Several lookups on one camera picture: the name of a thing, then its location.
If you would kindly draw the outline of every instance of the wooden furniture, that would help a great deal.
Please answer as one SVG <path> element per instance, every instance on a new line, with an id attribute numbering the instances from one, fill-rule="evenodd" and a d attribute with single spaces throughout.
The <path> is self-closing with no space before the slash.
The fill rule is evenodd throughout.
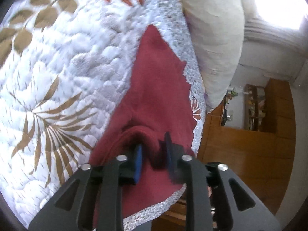
<path id="1" fill-rule="evenodd" d="M 178 225 L 161 216 L 152 221 L 152 231 L 185 231 L 185 226 Z"/>
<path id="2" fill-rule="evenodd" d="M 276 214 L 293 167 L 295 114 L 288 82 L 270 79 L 265 97 L 267 114 L 262 132 L 222 127 L 222 104 L 207 114 L 197 158 L 204 164 L 226 163 Z M 181 230 L 185 205 L 184 199 L 179 200 L 156 223 L 169 221 L 178 227 L 172 230 Z"/>
<path id="3" fill-rule="evenodd" d="M 259 103 L 265 99 L 264 94 L 258 93 L 258 90 L 264 92 L 264 88 L 247 84 L 245 86 L 245 92 L 249 93 L 245 95 L 245 130 L 258 131 L 259 125 L 262 121 L 262 110 L 259 109 Z"/>

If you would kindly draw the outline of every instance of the red cloth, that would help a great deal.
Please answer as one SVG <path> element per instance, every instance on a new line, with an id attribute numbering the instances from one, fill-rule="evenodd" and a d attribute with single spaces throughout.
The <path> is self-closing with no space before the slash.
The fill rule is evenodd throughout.
<path id="1" fill-rule="evenodd" d="M 115 109 L 89 161 L 91 165 L 101 165 L 129 146 L 143 144 L 140 181 L 136 186 L 123 188 L 124 218 L 164 201 L 182 187 L 170 181 L 161 143 L 164 134 L 170 132 L 173 143 L 193 154 L 190 148 L 197 123 L 190 106 L 190 84 L 183 76 L 184 67 L 185 62 L 173 53 L 156 27 L 148 26 L 133 66 L 131 87 Z"/>

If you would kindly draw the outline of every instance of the quilted bedspread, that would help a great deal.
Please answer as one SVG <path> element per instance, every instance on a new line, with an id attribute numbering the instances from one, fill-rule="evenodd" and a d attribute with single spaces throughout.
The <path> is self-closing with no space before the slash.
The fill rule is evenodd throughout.
<path id="1" fill-rule="evenodd" d="M 130 87 L 149 24 L 187 62 L 196 154 L 204 89 L 179 0 L 16 0 L 8 11 L 0 25 L 0 191 L 25 227 L 88 161 Z M 182 193 L 124 219 L 124 229 L 158 217 Z"/>

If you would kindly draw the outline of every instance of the metal screw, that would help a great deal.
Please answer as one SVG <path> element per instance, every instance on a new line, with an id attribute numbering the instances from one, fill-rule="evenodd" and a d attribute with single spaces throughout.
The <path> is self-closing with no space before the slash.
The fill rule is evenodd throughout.
<path id="1" fill-rule="evenodd" d="M 91 165 L 90 165 L 89 163 L 82 164 L 82 165 L 81 165 L 81 169 L 82 169 L 83 171 L 90 170 L 90 169 L 91 169 Z"/>
<path id="2" fill-rule="evenodd" d="M 182 155 L 182 160 L 191 161 L 193 158 L 190 155 Z"/>
<path id="3" fill-rule="evenodd" d="M 221 171 L 226 171 L 228 169 L 228 166 L 226 164 L 220 163 L 218 165 L 218 169 Z"/>
<path id="4" fill-rule="evenodd" d="M 126 161 L 127 160 L 127 156 L 126 155 L 119 155 L 116 157 L 116 159 L 118 161 Z"/>

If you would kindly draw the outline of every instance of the bright window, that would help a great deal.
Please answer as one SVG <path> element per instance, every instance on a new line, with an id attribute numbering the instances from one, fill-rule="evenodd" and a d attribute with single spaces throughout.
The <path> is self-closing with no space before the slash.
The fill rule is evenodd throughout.
<path id="1" fill-rule="evenodd" d="M 308 12 L 305 0 L 256 0 L 259 16 L 269 23 L 299 29 Z"/>

